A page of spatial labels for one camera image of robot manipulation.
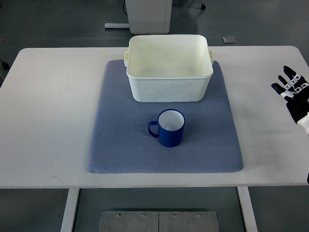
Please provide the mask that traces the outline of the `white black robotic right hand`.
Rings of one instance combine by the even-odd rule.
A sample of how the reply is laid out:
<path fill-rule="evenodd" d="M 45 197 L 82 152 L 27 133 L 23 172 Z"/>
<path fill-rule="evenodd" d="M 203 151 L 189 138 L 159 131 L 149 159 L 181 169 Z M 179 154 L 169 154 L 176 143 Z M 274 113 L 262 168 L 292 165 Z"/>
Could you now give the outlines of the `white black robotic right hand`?
<path fill-rule="evenodd" d="M 301 126 L 306 134 L 309 133 L 309 82 L 299 73 L 288 66 L 283 67 L 284 74 L 289 80 L 281 75 L 271 87 L 286 101 L 287 110 L 295 124 Z"/>

